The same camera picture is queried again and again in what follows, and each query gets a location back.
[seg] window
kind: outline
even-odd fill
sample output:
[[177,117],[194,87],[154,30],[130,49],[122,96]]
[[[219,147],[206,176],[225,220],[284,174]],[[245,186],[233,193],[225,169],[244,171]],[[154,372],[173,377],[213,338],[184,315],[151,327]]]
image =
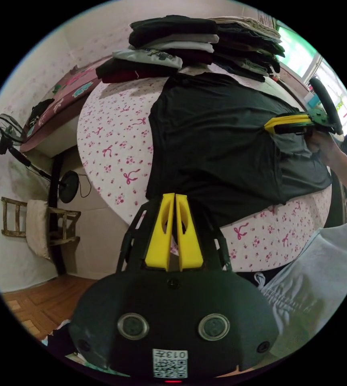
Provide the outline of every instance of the window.
[[285,49],[285,57],[278,56],[279,61],[291,70],[303,83],[314,75],[322,57],[317,50],[299,34],[281,22],[277,22],[281,35],[281,46]]
[[279,56],[279,61],[304,84],[308,84],[312,76],[323,83],[337,108],[342,130],[346,135],[347,90],[345,86],[310,43],[280,21],[277,21],[277,30],[281,35],[281,46],[285,49],[285,57]]

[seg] electric fan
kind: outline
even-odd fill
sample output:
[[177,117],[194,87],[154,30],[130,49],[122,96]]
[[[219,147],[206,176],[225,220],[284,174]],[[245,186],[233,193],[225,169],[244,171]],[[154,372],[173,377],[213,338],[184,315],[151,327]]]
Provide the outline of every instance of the electric fan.
[[[31,167],[40,176],[51,180],[51,176],[43,170],[35,167],[28,158],[26,158],[14,146],[20,146],[25,142],[26,134],[21,125],[10,115],[0,115],[0,154],[6,154],[9,150],[10,154],[26,167]],[[78,174],[72,170],[67,171],[60,181],[58,181],[58,195],[64,203],[69,203],[75,197],[78,191],[79,178]]]

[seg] white shirt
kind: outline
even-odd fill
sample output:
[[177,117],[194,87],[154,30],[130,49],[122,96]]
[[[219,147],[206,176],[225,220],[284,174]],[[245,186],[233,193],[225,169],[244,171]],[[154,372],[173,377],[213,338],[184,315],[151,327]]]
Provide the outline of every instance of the white shirt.
[[347,294],[347,224],[318,229],[261,291],[280,331],[270,353],[283,358],[314,337]]

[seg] fan base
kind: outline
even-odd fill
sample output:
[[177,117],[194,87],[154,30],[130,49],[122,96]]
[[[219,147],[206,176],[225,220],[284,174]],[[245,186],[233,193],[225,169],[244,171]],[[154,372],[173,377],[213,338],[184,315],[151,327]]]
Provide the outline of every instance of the fan base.
[[78,184],[79,178],[76,172],[69,170],[62,176],[58,186],[58,196],[64,204],[69,203],[76,196]]

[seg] power cord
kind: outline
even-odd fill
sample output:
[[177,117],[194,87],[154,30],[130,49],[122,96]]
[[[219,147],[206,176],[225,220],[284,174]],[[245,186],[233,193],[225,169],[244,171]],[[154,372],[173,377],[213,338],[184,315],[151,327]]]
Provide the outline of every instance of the power cord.
[[[41,176],[40,174],[38,174],[38,173],[35,172],[34,170],[29,169],[27,166],[26,166],[26,169],[28,169],[29,172],[34,173],[36,176],[45,178],[44,176]],[[78,176],[86,177],[86,179],[87,179],[87,181],[88,181],[88,184],[89,184],[89,192],[88,192],[87,195],[83,196],[83,195],[82,195],[82,189],[81,189],[81,182],[80,182],[80,179],[78,179],[78,185],[80,186],[80,196],[81,196],[81,198],[86,198],[86,197],[89,196],[90,192],[92,191],[92,184],[90,183],[89,178],[88,178],[88,176],[87,176],[86,174],[78,174]]]
[[80,185],[80,196],[81,196],[81,198],[88,197],[89,194],[90,194],[90,192],[92,191],[92,184],[90,183],[89,178],[88,178],[88,176],[87,176],[86,174],[78,174],[78,176],[86,177],[86,179],[87,179],[87,181],[88,181],[88,183],[89,183],[89,186],[90,186],[89,192],[88,192],[87,195],[83,196],[83,195],[82,195],[82,192],[81,192],[81,183],[80,183],[80,179],[78,179],[78,184]]

